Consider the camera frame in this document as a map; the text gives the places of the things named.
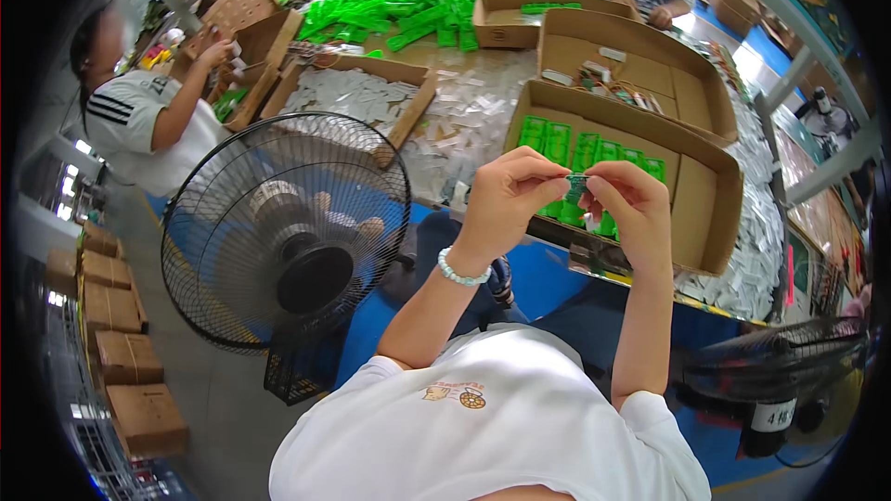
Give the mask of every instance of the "cardboard box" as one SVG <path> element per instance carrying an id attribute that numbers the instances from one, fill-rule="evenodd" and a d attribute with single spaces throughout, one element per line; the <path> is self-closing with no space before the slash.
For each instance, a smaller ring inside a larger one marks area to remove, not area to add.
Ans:
<path id="1" fill-rule="evenodd" d="M 623 51 L 622 63 L 600 55 Z M 575 77 L 586 60 L 606 64 L 612 79 L 652 95 L 665 116 L 721 147 L 736 140 L 736 115 L 721 74 L 699 53 L 659 30 L 623 17 L 553 8 L 544 14 L 538 74 L 545 69 Z"/>
<path id="2" fill-rule="evenodd" d="M 128 458 L 184 455 L 189 426 L 165 384 L 105 388 L 117 438 Z"/>
<path id="3" fill-rule="evenodd" d="M 144 334 L 96 332 L 96 347 L 106 385 L 148 385 L 164 381 L 164 368 Z"/>
<path id="4" fill-rule="evenodd" d="M 51 248 L 46 256 L 44 284 L 62 295 L 77 297 L 77 254 Z"/>
<path id="5" fill-rule="evenodd" d="M 303 15 L 288 9 L 239 30 L 234 38 L 241 47 L 239 57 L 248 66 L 265 62 L 276 70 L 284 68 L 288 44 L 302 24 Z"/>
<path id="6" fill-rule="evenodd" d="M 647 156 L 663 158 L 672 201 L 674 266 L 700 275 L 723 273 L 736 244 L 742 207 L 742 173 L 733 157 L 666 117 L 536 80 L 527 82 L 520 92 L 504 141 L 506 152 L 516 148 L 527 115 L 571 124 L 570 151 L 579 133 L 598 132 Z M 553 218 L 536 215 L 536 219 L 559 243 L 595 240 L 616 244 Z"/>
<path id="7" fill-rule="evenodd" d="M 414 96 L 408 108 L 403 111 L 402 116 L 396 121 L 393 129 L 389 132 L 387 139 L 393 147 L 399 149 L 406 141 L 411 133 L 414 125 L 417 123 L 433 96 L 437 93 L 437 75 L 425 66 L 415 66 L 412 64 L 404 64 L 395 62 L 394 60 L 384 60 L 383 58 L 370 57 L 353 57 L 351 55 L 341 55 L 331 67 L 332 70 L 352 70 L 353 68 L 361 68 L 366 73 L 378 75 L 387 82 L 405 82 L 413 84 L 420 89 Z M 272 118 L 277 116 L 288 101 L 288 96 L 297 90 L 297 78 L 303 72 L 305 66 L 298 65 L 296 62 L 291 63 L 282 73 L 282 80 L 273 91 L 272 96 L 266 102 L 263 111 L 260 112 L 260 118 Z M 381 166 L 386 166 L 392 161 L 392 156 L 377 157 Z"/>
<path id="8" fill-rule="evenodd" d="M 133 294 L 120 288 L 84 283 L 83 316 L 88 333 L 139 333 L 142 328 Z"/>
<path id="9" fill-rule="evenodd" d="M 740 36 L 749 34 L 761 18 L 757 0 L 711 0 L 715 17 Z"/>
<path id="10" fill-rule="evenodd" d="M 86 250 L 81 255 L 80 272 L 87 283 L 130 289 L 130 271 L 127 263 L 117 258 Z"/>
<path id="11" fill-rule="evenodd" d="M 145 308 L 142 307 L 142 297 L 136 288 L 136 279 L 133 278 L 133 270 L 130 269 L 129 265 L 127 265 L 127 271 L 130 274 L 130 292 L 133 293 L 133 302 L 136 304 L 136 315 L 139 317 L 139 327 L 141 329 L 140 333 L 148 333 L 149 316 L 145 313 Z"/>
<path id="12" fill-rule="evenodd" d="M 84 250 L 95 251 L 110 258 L 117 257 L 117 237 L 91 220 L 84 221 Z"/>
<path id="13" fill-rule="evenodd" d="M 220 75 L 220 84 L 207 97 L 207 103 L 211 105 L 226 91 L 232 76 Z M 241 81 L 248 88 L 238 106 L 223 120 L 223 126 L 232 132 L 247 128 L 257 118 L 257 112 L 265 104 L 269 92 L 275 86 L 279 78 L 279 71 L 274 66 L 265 62 L 254 64 L 244 70 L 244 79 Z"/>
<path id="14" fill-rule="evenodd" d="M 534 49 L 538 46 L 540 25 L 531 25 L 520 13 L 524 4 L 578 2 L 585 10 L 631 18 L 631 7 L 612 0 L 477 0 L 473 26 L 480 47 Z"/>

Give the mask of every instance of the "hand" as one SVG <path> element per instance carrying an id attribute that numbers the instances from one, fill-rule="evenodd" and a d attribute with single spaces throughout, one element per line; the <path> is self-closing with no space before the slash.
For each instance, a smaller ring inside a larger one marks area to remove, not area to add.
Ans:
<path id="1" fill-rule="evenodd" d="M 201 53 L 201 56 L 198 57 L 198 62 L 204 64 L 207 68 L 215 68 L 228 61 L 231 52 L 232 42 L 229 39 L 218 40 Z"/>
<path id="2" fill-rule="evenodd" d="M 667 271 L 671 267 L 671 208 L 668 188 L 629 161 L 602 161 L 585 174 L 588 192 L 578 206 L 599 217 L 603 210 L 616 220 L 619 244 L 634 272 Z"/>
<path id="3" fill-rule="evenodd" d="M 622 4 L 627 4 L 631 7 L 631 15 L 632 19 L 635 22 L 643 23 L 643 18 L 640 16 L 640 12 L 637 9 L 637 0 L 612 0 L 613 2 L 621 2 Z"/>
<path id="4" fill-rule="evenodd" d="M 656 29 L 661 29 L 661 30 L 671 29 L 671 26 L 672 26 L 671 11 L 669 11 L 668 8 L 666 8 L 665 6 L 656 6 L 650 12 L 650 19 L 648 21 Z"/>
<path id="5" fill-rule="evenodd" d="M 477 170 L 464 225 L 448 254 L 461 276 L 479 276 L 526 234 L 541 207 L 569 191 L 570 170 L 528 146 L 507 152 Z"/>

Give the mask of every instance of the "wire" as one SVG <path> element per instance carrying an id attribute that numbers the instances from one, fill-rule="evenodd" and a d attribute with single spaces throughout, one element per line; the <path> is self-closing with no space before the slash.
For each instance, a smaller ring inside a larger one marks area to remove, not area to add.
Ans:
<path id="1" fill-rule="evenodd" d="M 835 450 L 836 447 L 839 446 L 839 443 L 841 443 L 841 440 L 843 440 L 844 438 L 845 438 L 844 435 L 842 435 L 841 437 L 839 437 L 839 438 L 836 440 L 836 442 L 832 444 L 832 447 L 830 447 L 828 451 L 826 451 L 825 453 L 823 453 L 822 455 L 820 455 L 820 456 L 819 456 L 818 458 L 816 458 L 815 460 L 812 460 L 811 462 L 805 462 L 804 464 L 796 464 L 796 463 L 792 463 L 792 462 L 786 462 L 786 461 L 784 461 L 783 459 L 780 458 L 780 453 L 776 453 L 776 454 L 774 454 L 774 458 L 777 459 L 777 462 L 779 462 L 779 463 L 782 464 L 783 466 L 786 466 L 787 468 L 808 468 L 808 466 L 813 466 L 813 465 L 817 464 L 818 462 L 820 462 L 822 459 L 824 459 L 824 458 L 826 458 L 827 456 L 829 456 L 829 454 L 830 454 L 833 450 Z"/>

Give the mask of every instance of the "wrist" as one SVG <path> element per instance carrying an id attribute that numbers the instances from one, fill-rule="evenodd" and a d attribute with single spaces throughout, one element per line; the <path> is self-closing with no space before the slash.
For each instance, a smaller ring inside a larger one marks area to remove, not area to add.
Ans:
<path id="1" fill-rule="evenodd" d="M 485 273 L 492 260 L 486 260 L 480 257 L 474 250 L 462 244 L 460 240 L 456 240 L 452 249 L 445 257 L 445 262 L 452 268 L 452 271 L 458 276 L 476 277 Z"/>

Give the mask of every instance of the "striped sleeve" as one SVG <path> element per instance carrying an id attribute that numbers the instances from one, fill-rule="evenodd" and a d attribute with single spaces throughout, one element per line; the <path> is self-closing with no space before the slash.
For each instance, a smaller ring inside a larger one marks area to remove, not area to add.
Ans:
<path id="1" fill-rule="evenodd" d="M 166 105 L 154 93 L 122 76 L 101 86 L 86 101 L 87 132 L 104 130 L 110 149 L 152 153 L 158 113 Z"/>

